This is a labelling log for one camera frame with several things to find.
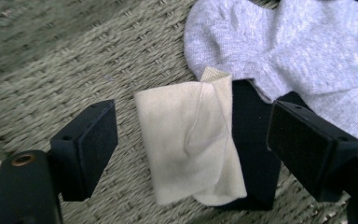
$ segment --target light gray sock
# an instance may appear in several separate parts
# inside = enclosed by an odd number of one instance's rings
[[[185,56],[200,79],[206,66],[252,79],[272,103],[296,91],[319,116],[358,138],[358,2],[199,0],[185,28]]]

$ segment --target woven wicker surface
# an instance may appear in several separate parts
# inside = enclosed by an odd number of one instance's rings
[[[267,7],[276,7],[270,1]],[[65,223],[346,223],[282,168],[274,209],[221,212],[193,199],[157,206],[133,94],[195,80],[183,55],[193,0],[0,1],[0,146],[49,150],[87,105],[117,101],[119,145],[91,199],[62,203]]]

